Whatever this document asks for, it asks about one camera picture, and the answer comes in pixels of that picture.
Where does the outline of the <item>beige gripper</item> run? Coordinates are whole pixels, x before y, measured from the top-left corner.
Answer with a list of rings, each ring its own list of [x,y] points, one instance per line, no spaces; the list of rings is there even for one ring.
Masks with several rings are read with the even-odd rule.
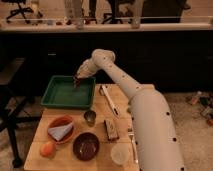
[[[82,64],[79,69],[77,70],[76,73],[76,78],[77,79],[83,79],[83,78],[88,78],[93,75],[93,72],[91,71],[90,67],[88,64]]]

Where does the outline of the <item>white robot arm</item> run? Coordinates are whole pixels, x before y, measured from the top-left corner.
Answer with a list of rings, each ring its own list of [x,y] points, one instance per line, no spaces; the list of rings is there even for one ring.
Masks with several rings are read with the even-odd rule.
[[[102,69],[128,98],[142,171],[187,171],[165,97],[153,85],[140,84],[116,66],[115,58],[113,51],[95,49],[80,65],[77,78],[90,77]]]

